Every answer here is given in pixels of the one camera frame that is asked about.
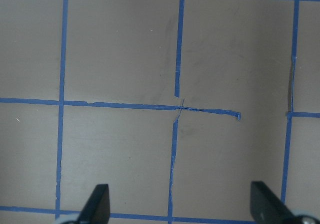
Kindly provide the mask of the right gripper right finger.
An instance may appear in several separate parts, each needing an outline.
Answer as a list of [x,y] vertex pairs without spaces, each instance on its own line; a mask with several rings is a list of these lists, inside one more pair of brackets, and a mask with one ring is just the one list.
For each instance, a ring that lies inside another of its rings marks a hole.
[[294,214],[263,181],[252,181],[250,185],[250,213],[256,223],[303,224],[320,222],[312,215]]

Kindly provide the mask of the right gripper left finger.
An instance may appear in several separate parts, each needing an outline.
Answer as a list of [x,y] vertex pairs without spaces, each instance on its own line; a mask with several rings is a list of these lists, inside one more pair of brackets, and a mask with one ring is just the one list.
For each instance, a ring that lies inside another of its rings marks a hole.
[[110,192],[108,184],[95,186],[79,214],[60,216],[54,223],[93,224],[108,223],[110,220]]

